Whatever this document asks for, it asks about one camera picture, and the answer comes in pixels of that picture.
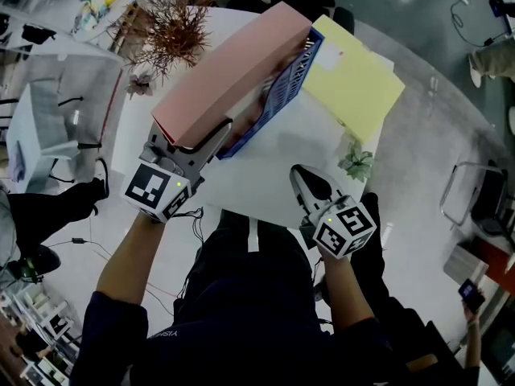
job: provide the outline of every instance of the yellow folder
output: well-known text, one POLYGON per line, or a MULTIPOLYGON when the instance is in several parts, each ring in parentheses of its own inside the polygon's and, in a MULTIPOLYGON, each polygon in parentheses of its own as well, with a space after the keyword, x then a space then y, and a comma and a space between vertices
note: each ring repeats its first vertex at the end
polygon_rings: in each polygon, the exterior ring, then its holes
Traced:
POLYGON ((366 142, 405 86, 360 40, 329 17, 320 17, 313 27, 325 40, 303 88, 358 140, 366 142))

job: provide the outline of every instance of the smartphone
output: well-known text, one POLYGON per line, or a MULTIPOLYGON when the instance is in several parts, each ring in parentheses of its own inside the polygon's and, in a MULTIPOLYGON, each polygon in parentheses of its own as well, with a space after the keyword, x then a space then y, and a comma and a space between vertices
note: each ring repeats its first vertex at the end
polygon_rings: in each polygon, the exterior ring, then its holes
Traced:
POLYGON ((476 313, 484 303, 484 296, 470 279, 467 279, 458 290, 463 301, 472 313, 476 313))

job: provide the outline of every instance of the dried plant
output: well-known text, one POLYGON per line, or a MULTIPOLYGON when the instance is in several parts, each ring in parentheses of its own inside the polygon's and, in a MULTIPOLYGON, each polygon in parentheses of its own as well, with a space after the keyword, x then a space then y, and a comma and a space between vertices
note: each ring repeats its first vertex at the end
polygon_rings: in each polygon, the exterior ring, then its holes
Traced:
POLYGON ((153 75, 168 77, 180 61, 188 67, 197 63, 208 46, 204 24, 212 0, 146 0, 133 22, 121 18, 111 27, 126 39, 143 41, 143 47, 129 55, 130 64, 150 64, 153 75))

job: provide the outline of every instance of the white round table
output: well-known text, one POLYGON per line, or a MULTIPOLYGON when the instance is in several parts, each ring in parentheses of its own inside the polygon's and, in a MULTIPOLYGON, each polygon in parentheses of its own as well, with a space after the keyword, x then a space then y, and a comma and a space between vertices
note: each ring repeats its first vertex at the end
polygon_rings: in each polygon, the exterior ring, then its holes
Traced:
MULTIPOLYGON (((256 16, 210 8, 206 22, 206 30, 211 33, 209 50, 256 16)), ((150 112, 185 73, 188 70, 179 67, 163 85, 157 81, 153 96, 127 96, 117 128, 112 170, 125 174, 135 164, 154 121, 150 112)), ((363 150, 375 153, 381 128, 363 145, 363 150)), ((290 168, 306 164, 329 173, 345 193, 359 201, 365 184, 352 180, 337 166, 347 153, 344 131, 315 98, 301 90, 236 155, 222 161, 214 158, 202 170, 206 181, 193 199, 199 205, 212 204, 273 224, 299 228, 305 214, 291 188, 290 168)))

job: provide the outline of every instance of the person's arm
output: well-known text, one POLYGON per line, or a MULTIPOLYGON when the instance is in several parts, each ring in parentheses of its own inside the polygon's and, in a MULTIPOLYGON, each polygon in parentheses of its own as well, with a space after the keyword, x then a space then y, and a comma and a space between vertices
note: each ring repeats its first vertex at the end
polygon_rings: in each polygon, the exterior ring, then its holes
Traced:
POLYGON ((42 359, 43 357, 46 357, 48 355, 48 353, 50 353, 51 351, 52 351, 52 346, 48 346, 45 349, 43 349, 42 351, 38 351, 36 353, 36 355, 38 356, 39 359, 42 359))
POLYGON ((365 319, 373 318, 372 309, 361 292, 348 258, 337 260, 323 248, 319 248, 319 251, 325 264, 325 279, 335 331, 342 331, 365 319))
POLYGON ((109 259, 84 317, 80 353, 70 385, 89 385, 102 373, 102 384, 120 384, 144 348, 148 333, 141 307, 164 224, 139 214, 109 259))
POLYGON ((467 357, 466 368, 478 368, 481 362, 481 336, 480 320, 478 314, 472 313, 467 305, 463 303, 463 311, 467 320, 467 357))
POLYGON ((141 305, 164 224, 138 214, 98 279, 97 291, 113 300, 141 305))

